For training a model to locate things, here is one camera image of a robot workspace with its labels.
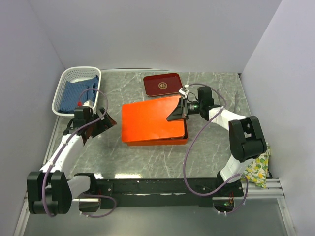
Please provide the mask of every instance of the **black metal base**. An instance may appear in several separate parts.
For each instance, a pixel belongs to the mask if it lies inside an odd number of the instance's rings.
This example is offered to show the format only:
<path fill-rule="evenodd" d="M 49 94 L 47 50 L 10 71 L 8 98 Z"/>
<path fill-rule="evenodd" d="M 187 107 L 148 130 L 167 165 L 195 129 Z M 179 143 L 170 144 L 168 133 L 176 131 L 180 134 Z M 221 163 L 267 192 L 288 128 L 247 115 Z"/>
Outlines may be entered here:
<path fill-rule="evenodd" d="M 42 171 L 30 172 L 28 175 L 28 202 L 31 214 L 46 213 L 41 193 L 44 175 Z M 46 184 L 48 182 L 51 183 L 51 188 L 46 189 L 46 203 L 49 211 L 52 214 L 66 214 L 71 207 L 72 195 L 64 172 L 49 173 Z"/>
<path fill-rule="evenodd" d="M 225 186 L 209 197 L 199 197 L 191 193 L 182 178 L 171 179 L 97 179 L 97 187 L 102 195 L 116 199 L 117 207 L 164 207 L 199 206 L 213 207 L 213 197 L 235 197 L 244 195 L 240 181 L 233 186 Z M 209 193 L 218 186 L 217 178 L 189 178 L 188 183 L 198 193 Z M 111 209 L 113 202 L 101 199 L 101 209 Z"/>

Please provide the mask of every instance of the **gold emblem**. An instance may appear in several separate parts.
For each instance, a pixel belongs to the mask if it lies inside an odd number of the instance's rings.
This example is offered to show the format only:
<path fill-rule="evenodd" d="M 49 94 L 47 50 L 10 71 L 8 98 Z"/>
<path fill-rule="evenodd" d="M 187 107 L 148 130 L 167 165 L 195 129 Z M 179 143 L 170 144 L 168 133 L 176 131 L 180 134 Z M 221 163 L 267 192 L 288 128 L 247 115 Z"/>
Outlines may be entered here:
<path fill-rule="evenodd" d="M 166 82 L 161 82 L 161 83 L 159 83 L 158 87 L 160 89 L 166 89 L 167 88 L 167 83 Z"/>

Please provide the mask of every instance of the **orange box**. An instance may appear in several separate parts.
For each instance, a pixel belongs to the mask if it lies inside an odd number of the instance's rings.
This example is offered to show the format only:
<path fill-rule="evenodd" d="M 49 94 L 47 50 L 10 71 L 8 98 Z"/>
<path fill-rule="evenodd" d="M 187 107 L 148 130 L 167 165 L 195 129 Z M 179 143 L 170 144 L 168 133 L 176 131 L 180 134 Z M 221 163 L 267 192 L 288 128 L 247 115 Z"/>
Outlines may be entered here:
<path fill-rule="evenodd" d="M 172 96 L 123 105 L 123 142 L 129 146 L 186 144 L 186 121 L 166 119 L 179 99 Z"/>

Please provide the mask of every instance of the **orange lid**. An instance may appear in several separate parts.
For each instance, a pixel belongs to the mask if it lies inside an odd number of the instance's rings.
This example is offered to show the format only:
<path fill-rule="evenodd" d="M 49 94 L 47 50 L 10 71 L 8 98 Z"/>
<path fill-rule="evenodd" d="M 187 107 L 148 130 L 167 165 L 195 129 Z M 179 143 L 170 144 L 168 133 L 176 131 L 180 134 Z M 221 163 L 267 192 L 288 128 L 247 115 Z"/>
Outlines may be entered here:
<path fill-rule="evenodd" d="M 183 137 L 184 120 L 166 120 L 179 99 L 172 96 L 123 105 L 123 142 Z"/>

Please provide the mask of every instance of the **black mounting bar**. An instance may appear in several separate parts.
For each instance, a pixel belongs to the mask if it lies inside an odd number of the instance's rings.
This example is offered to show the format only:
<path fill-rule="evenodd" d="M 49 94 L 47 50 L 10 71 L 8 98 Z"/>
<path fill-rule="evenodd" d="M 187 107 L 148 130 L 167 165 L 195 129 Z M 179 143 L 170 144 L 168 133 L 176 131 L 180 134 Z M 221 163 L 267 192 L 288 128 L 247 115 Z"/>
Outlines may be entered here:
<path fill-rule="evenodd" d="M 97 179 L 96 182 L 101 194 L 113 197 L 118 203 L 117 207 L 213 207 L 213 197 L 228 197 L 231 192 L 235 197 L 244 195 L 240 181 L 235 182 L 232 188 L 225 186 L 209 197 L 200 197 L 191 193 L 182 178 Z M 188 183 L 199 193 L 209 193 L 218 186 L 216 178 L 189 178 Z M 101 199 L 101 209 L 112 207 L 111 200 Z"/>

